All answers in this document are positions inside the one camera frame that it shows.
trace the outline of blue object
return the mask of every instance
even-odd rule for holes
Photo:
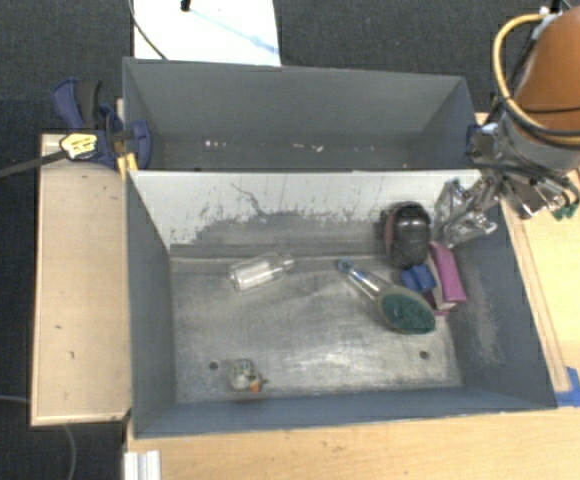
[[[417,293],[428,293],[437,282],[427,265],[415,265],[401,272],[401,282],[406,288]]]
[[[82,130],[85,126],[75,96],[78,83],[76,78],[67,78],[57,85],[51,93],[55,112],[63,118],[71,132]]]
[[[132,121],[132,133],[136,141],[137,166],[146,169],[152,156],[152,136],[145,119]]]
[[[99,106],[99,114],[101,114],[104,123],[110,119],[111,129],[109,131],[117,133],[123,130],[123,121],[119,118],[110,103],[102,103]]]
[[[580,407],[580,380],[575,368],[566,366],[572,389],[555,393],[559,407]]]

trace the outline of white cable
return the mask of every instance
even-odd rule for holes
[[[14,402],[17,404],[29,405],[30,401],[27,398],[21,396],[12,395],[0,395],[0,402]],[[70,443],[70,471],[66,480],[72,480],[74,478],[74,471],[77,468],[77,444],[74,442],[74,436],[68,425],[61,425],[63,430],[68,437],[68,442]]]
[[[157,54],[159,55],[159,57],[161,57],[163,60],[168,60],[168,57],[166,57],[165,54],[161,50],[159,50],[159,48],[157,48],[152,41],[150,41],[150,39],[148,38],[148,36],[146,35],[146,33],[143,31],[143,29],[141,28],[141,26],[137,22],[137,16],[136,16],[136,14],[134,12],[134,2],[133,2],[133,0],[128,0],[128,9],[130,10],[130,16],[132,17],[132,23],[134,24],[135,27],[137,27],[137,30],[139,31],[139,34],[141,34],[141,37],[143,37],[146,40],[146,43],[148,43],[150,45],[150,47],[155,52],[157,52]]]

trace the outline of blue tape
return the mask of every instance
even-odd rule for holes
[[[580,380],[579,374],[575,368],[566,366],[568,377],[570,378],[570,391],[561,391],[555,393],[557,405],[559,407],[580,407]]]

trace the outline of clear plastic bottle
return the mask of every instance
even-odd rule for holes
[[[245,292],[281,278],[294,266],[291,256],[269,252],[231,266],[228,278],[238,291]]]

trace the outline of purple object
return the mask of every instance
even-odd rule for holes
[[[430,242],[430,256],[437,267],[444,302],[466,302],[468,297],[452,251],[437,242]]]

